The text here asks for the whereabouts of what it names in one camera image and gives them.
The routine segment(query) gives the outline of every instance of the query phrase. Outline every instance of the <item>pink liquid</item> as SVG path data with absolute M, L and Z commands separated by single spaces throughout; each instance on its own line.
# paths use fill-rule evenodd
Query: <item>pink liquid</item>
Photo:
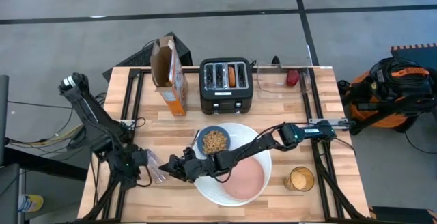
M 218 178 L 225 180 L 227 174 Z M 223 188 L 232 197 L 246 200 L 258 194 L 263 185 L 264 171 L 260 163 L 254 158 L 246 158 L 232 169 L 231 177 L 223 183 Z

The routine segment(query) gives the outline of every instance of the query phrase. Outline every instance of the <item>toaster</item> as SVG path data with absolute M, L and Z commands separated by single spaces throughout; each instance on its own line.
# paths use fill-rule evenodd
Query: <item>toaster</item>
M 247 113 L 253 97 L 252 69 L 241 57 L 205 59 L 199 67 L 203 113 Z

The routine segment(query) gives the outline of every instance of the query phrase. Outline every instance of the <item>wooden tabletop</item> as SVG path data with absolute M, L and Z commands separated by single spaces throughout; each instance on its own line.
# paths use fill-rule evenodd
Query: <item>wooden tabletop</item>
M 325 118 L 344 117 L 334 72 L 331 67 L 314 68 L 319 97 Z M 119 119 L 128 81 L 128 67 L 113 69 L 109 83 L 105 110 L 113 119 Z M 257 75 L 253 75 L 254 94 L 251 110 L 247 114 L 204 115 L 199 99 L 198 74 L 186 74 L 188 80 L 188 111 L 186 117 L 174 117 L 155 87 L 150 74 L 145 75 L 139 117 L 146 125 L 136 131 L 135 143 L 151 149 L 163 161 L 170 154 L 182 155 L 198 129 L 221 122 L 237 122 L 250 126 L 257 132 L 281 122 L 307 122 L 302 98 L 265 97 L 259 90 Z M 134 82 L 130 99 L 130 112 L 135 97 Z M 309 91 L 313 117 L 315 107 Z M 351 143 L 349 132 L 336 130 L 337 136 Z M 263 193 L 251 203 L 239 207 L 218 206 L 197 191 L 194 184 L 169 178 L 159 185 L 148 188 L 132 188 L 126 192 L 122 221 L 323 221 L 323 210 L 317 181 L 308 192 L 289 191 L 283 186 L 284 177 L 298 166 L 309 168 L 315 175 L 315 166 L 309 140 L 303 141 L 295 150 L 280 152 L 271 150 L 272 175 Z M 335 172 L 340 189 L 356 209 L 369 216 L 360 173 L 353 151 L 333 141 L 331 146 Z M 100 169 L 98 194 L 107 187 L 109 168 Z M 147 174 L 141 173 L 139 183 L 148 182 Z M 331 215 L 335 214 L 333 195 L 326 185 Z M 112 201 L 111 215 L 115 214 L 117 191 Z M 91 170 L 83 191 L 78 217 L 91 210 L 94 198 L 94 181 Z

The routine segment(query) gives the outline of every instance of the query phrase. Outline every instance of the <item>glass cup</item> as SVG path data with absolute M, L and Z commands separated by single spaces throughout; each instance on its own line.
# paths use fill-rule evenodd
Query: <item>glass cup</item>
M 296 167 L 284 179 L 284 186 L 291 191 L 309 191 L 314 186 L 313 173 L 306 167 Z

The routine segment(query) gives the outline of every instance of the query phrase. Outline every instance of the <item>white bowl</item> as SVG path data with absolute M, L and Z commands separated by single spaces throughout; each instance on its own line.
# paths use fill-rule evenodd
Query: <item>white bowl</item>
M 240 146 L 251 142 L 258 135 L 252 128 L 242 124 L 222 123 L 217 126 L 224 128 L 229 133 L 229 136 L 231 137 L 230 150 L 239 148 Z M 206 158 L 202 153 L 200 153 L 196 145 L 193 146 L 193 150 L 195 151 L 197 158 Z M 270 174 L 272 173 L 272 158 L 270 157 L 270 152 L 268 150 L 255 154 L 252 157 L 260 163 L 264 171 L 264 185 L 259 193 L 250 199 L 241 200 L 230 196 L 226 193 L 222 184 L 210 176 L 199 177 L 194 185 L 204 197 L 222 206 L 241 206 L 250 203 L 261 195 L 262 191 L 264 191 L 270 179 Z

